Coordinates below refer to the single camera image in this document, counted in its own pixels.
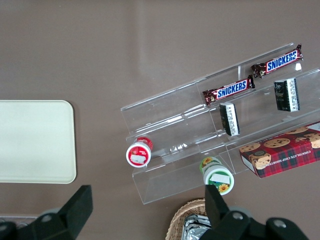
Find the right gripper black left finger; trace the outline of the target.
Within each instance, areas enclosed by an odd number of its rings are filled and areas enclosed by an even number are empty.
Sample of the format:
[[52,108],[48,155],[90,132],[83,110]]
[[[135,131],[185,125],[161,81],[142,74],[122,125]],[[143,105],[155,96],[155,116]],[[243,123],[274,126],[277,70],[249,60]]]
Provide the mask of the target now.
[[92,187],[81,186],[56,213],[46,213],[31,224],[35,240],[75,240],[93,212]]

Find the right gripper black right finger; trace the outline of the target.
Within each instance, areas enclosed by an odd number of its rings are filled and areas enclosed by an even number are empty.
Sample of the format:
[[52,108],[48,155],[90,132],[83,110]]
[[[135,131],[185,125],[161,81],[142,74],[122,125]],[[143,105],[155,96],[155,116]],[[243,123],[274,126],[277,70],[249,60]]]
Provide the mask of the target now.
[[230,210],[214,185],[205,186],[205,211],[211,229],[203,234],[205,240],[246,240],[250,218],[238,210]]

